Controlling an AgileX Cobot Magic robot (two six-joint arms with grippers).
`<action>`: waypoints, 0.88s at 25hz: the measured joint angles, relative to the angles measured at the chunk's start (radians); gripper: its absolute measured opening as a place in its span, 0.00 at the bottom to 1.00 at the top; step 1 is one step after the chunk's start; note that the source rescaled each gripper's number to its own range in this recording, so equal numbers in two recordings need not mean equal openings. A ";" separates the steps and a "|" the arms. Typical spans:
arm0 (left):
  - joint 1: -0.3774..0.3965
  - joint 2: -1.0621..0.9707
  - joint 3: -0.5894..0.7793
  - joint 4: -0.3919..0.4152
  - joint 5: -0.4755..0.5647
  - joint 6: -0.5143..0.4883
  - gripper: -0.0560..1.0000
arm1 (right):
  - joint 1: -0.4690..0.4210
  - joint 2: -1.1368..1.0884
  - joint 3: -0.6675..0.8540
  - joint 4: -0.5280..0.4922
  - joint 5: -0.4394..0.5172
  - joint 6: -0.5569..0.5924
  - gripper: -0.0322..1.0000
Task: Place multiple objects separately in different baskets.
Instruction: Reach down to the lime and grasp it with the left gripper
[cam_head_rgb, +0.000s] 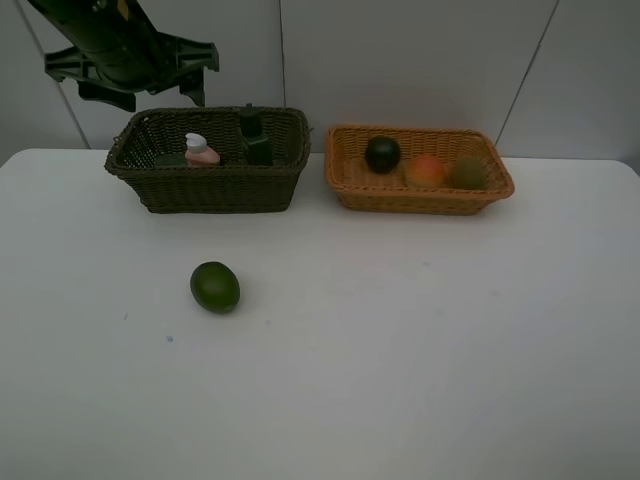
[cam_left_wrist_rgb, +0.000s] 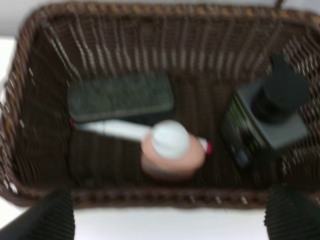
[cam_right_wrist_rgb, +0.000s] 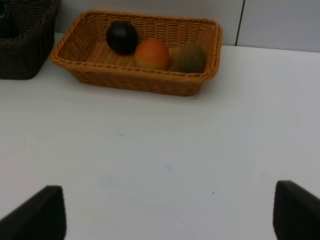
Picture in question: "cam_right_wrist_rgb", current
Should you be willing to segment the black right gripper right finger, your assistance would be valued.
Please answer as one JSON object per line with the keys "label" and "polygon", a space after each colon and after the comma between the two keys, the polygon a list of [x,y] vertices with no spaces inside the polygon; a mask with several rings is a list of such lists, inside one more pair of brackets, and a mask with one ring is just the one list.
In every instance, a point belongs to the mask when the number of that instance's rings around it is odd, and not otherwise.
{"label": "black right gripper right finger", "polygon": [[293,181],[278,181],[272,224],[278,240],[318,240],[320,199]]}

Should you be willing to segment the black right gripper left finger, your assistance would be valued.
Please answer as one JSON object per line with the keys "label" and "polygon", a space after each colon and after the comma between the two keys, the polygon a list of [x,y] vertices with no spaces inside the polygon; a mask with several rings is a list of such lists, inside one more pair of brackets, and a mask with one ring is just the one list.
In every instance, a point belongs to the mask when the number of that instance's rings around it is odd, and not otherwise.
{"label": "black right gripper left finger", "polygon": [[63,240],[67,216],[63,188],[48,185],[0,220],[2,240]]}

